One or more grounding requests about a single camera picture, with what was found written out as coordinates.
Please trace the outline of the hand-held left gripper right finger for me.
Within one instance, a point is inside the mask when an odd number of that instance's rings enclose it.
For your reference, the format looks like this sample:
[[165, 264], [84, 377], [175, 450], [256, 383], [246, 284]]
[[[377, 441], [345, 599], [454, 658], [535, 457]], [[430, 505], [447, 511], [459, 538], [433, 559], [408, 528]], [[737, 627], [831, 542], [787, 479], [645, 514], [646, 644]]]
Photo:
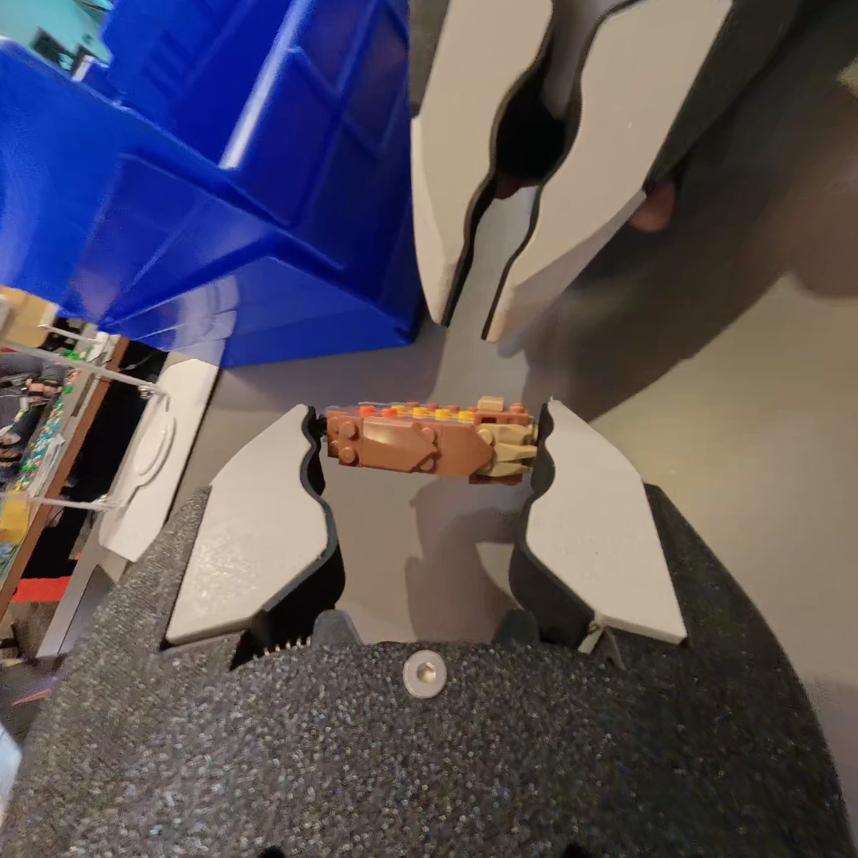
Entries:
[[638, 471], [560, 400], [542, 405], [509, 587], [549, 644], [590, 652], [607, 631], [687, 637]]

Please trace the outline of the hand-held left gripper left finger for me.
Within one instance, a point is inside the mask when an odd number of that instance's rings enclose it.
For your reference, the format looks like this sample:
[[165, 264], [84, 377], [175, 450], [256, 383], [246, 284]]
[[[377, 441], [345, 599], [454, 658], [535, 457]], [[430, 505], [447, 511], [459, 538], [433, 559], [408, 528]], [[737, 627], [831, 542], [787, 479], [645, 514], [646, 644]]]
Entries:
[[311, 640], [346, 583], [324, 498], [323, 421], [298, 404], [211, 481], [166, 627], [169, 648], [237, 634], [240, 649]]

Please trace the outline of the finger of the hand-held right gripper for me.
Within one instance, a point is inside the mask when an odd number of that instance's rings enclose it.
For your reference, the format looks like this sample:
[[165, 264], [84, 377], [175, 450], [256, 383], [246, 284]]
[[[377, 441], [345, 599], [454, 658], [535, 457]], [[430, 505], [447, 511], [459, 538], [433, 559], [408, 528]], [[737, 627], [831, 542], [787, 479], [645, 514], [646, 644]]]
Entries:
[[448, 326], [493, 172], [499, 114], [546, 43], [552, 2], [448, 2], [411, 122], [413, 241], [430, 317]]
[[646, 1], [607, 13], [580, 73], [569, 153], [535, 199], [482, 334], [531, 323], [582, 273], [644, 201], [656, 156], [707, 59], [729, 1]]

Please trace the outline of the multicoloured toy brick assembly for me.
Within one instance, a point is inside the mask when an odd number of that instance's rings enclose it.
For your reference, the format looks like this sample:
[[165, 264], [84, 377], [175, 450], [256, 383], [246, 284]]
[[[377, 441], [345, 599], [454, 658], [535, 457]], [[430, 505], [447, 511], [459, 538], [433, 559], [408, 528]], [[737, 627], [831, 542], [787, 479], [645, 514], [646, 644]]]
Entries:
[[327, 453], [345, 467], [516, 486], [534, 465], [538, 420], [520, 402], [360, 402], [328, 408]]

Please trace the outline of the blue plastic bin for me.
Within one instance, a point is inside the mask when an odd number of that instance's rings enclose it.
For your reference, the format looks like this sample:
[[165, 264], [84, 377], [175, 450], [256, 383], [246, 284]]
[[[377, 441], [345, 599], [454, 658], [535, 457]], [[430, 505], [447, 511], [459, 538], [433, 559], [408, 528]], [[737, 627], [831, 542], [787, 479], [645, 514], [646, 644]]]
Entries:
[[223, 368], [395, 349], [422, 313], [408, 105], [380, 139], [312, 76], [262, 201], [174, 136], [2, 39], [2, 285]]
[[119, 101], [286, 228], [408, 188], [408, 2], [114, 2], [101, 39]]

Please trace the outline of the person's right hand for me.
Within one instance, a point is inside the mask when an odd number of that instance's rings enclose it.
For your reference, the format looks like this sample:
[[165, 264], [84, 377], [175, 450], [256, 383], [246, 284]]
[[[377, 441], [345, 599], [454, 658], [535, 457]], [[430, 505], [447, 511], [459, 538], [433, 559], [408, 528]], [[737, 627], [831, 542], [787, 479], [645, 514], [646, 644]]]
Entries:
[[630, 228], [645, 234], [663, 231], [673, 218], [676, 208], [675, 182], [666, 180], [655, 186], [628, 220]]

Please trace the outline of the white plastic panel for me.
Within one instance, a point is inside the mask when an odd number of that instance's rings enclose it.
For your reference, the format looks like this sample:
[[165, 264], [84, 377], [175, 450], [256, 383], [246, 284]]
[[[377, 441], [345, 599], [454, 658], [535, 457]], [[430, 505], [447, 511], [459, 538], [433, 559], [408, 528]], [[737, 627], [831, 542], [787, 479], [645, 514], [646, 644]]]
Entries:
[[199, 359], [167, 359], [143, 417], [103, 499], [86, 503], [93, 529], [42, 639], [37, 658], [70, 652], [96, 606], [162, 529], [196, 442], [219, 368]]

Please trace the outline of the pile of colourful toy bricks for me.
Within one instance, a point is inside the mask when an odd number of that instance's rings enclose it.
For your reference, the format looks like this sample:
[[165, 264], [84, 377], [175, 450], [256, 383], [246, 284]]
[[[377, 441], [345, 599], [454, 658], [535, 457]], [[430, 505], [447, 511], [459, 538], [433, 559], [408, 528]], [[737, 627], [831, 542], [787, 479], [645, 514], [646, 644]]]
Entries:
[[76, 373], [63, 380], [54, 396], [28, 396], [14, 423], [2, 431], [1, 580], [8, 577], [35, 510], [66, 444], [66, 401]]

